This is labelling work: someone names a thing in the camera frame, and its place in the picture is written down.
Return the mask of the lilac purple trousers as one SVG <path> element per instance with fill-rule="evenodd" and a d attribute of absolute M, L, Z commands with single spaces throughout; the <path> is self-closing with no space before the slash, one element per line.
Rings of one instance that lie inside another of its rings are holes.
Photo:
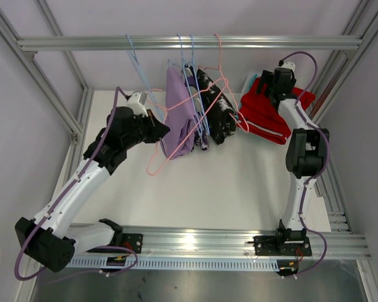
<path fill-rule="evenodd" d="M 174 67 L 168 67 L 166 72 L 165 107 L 167 114 L 164 124 L 170 128 L 170 132 L 163 138 L 161 146 L 165 156 L 173 160 L 192 151 L 195 130 L 190 132 L 196 125 L 192 100 L 184 79 Z"/>

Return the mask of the teal trousers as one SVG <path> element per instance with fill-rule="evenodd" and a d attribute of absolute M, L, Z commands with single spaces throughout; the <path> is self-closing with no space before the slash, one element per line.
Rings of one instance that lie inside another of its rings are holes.
<path fill-rule="evenodd" d="M 258 74 L 254 74 L 254 75 L 251 75 L 251 74 L 250 74 L 250 75 L 247 77 L 246 85 L 247 85 L 248 90 L 251 89 L 253 83 L 255 82 L 255 80 L 256 80 L 257 78 L 258 78 Z"/>

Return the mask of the white plastic mesh basket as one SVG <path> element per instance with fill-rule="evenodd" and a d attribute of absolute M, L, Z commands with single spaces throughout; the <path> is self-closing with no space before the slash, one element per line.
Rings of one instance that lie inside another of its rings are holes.
<path fill-rule="evenodd" d="M 248 74 L 248 76 L 247 76 L 247 78 L 244 82 L 243 88 L 241 90 L 242 96 L 249 92 L 249 90 L 251 89 L 253 83 L 255 82 L 255 80 L 257 78 L 258 78 L 258 74 L 256 72 L 252 72 L 252 73 Z"/>

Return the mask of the red trousers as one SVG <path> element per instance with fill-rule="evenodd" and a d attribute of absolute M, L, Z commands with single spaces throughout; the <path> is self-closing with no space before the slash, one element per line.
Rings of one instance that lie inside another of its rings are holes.
<path fill-rule="evenodd" d="M 261 92 L 257 93 L 260 80 L 261 77 L 257 77 L 249 91 L 241 98 L 239 120 L 246 120 L 252 134 L 284 145 L 292 131 L 272 106 L 270 99 L 265 96 L 267 84 L 263 84 Z"/>

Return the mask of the light blue wire hanger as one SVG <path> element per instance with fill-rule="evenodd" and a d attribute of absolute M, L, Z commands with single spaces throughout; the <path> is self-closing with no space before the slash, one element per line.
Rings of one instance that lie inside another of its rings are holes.
<path fill-rule="evenodd" d="M 158 113 L 158 116 L 160 117 L 161 121 L 163 121 L 164 120 L 164 110 L 161 109 L 160 104 L 158 103 L 158 101 L 157 101 L 157 99 L 156 99 L 156 97 L 153 93 L 153 90 L 152 90 L 151 86 L 149 85 L 147 77 L 146 77 L 144 71 L 142 70 L 142 67 L 140 66 L 139 59 L 137 58 L 137 55 L 135 53 L 134 43 L 132 42 L 129 35 L 125 35 L 125 37 L 130 44 L 130 50 L 127 50 L 127 54 L 129 56 L 131 62 L 133 63 L 133 65 L 136 69 L 136 72 L 139 75 L 143 85 L 145 86 L 146 91 L 147 91 L 147 93 L 148 93 L 148 95 L 151 99 L 151 102 L 152 102 L 153 106 L 155 107 L 155 109 Z"/>

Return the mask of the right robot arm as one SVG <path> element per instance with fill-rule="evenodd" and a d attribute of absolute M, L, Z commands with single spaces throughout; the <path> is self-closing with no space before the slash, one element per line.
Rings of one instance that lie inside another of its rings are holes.
<path fill-rule="evenodd" d="M 265 93 L 278 115 L 291 130 L 285 166 L 290 174 L 287 205 L 274 235 L 254 237 L 257 256 L 310 256 L 306 212 L 312 187 L 329 158 L 329 132 L 319 128 L 301 105 L 295 86 L 293 63 L 282 63 L 273 72 L 264 71 L 257 93 Z"/>

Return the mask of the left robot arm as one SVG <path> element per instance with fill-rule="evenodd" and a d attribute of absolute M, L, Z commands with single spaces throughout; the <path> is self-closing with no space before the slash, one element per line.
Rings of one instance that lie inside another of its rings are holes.
<path fill-rule="evenodd" d="M 106 127 L 89 145 L 58 195 L 33 218 L 17 221 L 14 228 L 21 249 L 16 263 L 27 255 L 52 272 L 59 272 L 75 255 L 84 252 L 132 253 L 123 244 L 122 226 L 107 218 L 80 230 L 69 227 L 91 195 L 126 160 L 131 148 L 140 143 L 157 143 L 169 131 L 149 109 L 137 114 L 128 106 L 113 108 Z"/>

